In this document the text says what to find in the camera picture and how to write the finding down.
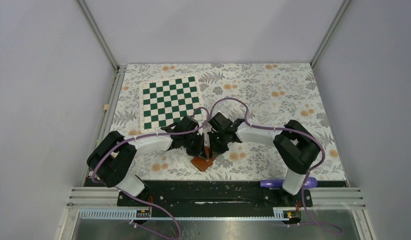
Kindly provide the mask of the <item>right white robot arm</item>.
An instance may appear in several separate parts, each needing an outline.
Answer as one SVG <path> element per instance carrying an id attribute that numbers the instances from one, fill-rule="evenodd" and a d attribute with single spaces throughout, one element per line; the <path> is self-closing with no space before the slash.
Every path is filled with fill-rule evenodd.
<path id="1" fill-rule="evenodd" d="M 218 112 L 208 122 L 210 156 L 216 157 L 229 150 L 230 143 L 256 143 L 275 147 L 287 166 L 280 199 L 293 206 L 300 200 L 300 190 L 312 163 L 323 152 L 322 145 L 296 120 L 283 127 L 254 125 L 242 118 L 234 121 Z"/>

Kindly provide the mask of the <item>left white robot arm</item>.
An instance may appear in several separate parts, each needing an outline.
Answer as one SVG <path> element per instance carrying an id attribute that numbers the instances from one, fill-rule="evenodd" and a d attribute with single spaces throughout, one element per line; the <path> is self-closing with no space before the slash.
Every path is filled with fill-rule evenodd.
<path id="1" fill-rule="evenodd" d="M 192 157 L 207 158 L 205 137 L 201 126 L 191 116 L 153 132 L 125 138 L 118 131 L 111 131 L 87 159 L 92 171 L 91 180 L 129 194 L 134 204 L 144 205 L 149 198 L 144 182 L 131 174 L 129 168 L 136 157 L 153 152 L 184 148 Z"/>

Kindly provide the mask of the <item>brown leather card holder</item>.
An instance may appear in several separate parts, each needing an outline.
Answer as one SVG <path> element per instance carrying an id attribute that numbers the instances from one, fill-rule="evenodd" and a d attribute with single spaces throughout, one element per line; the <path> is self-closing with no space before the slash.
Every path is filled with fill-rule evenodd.
<path id="1" fill-rule="evenodd" d="M 213 151 L 209 146 L 205 146 L 206 158 L 201 156 L 194 157 L 190 162 L 196 167 L 200 172 L 205 172 L 208 168 L 212 167 L 217 156 L 214 155 Z"/>

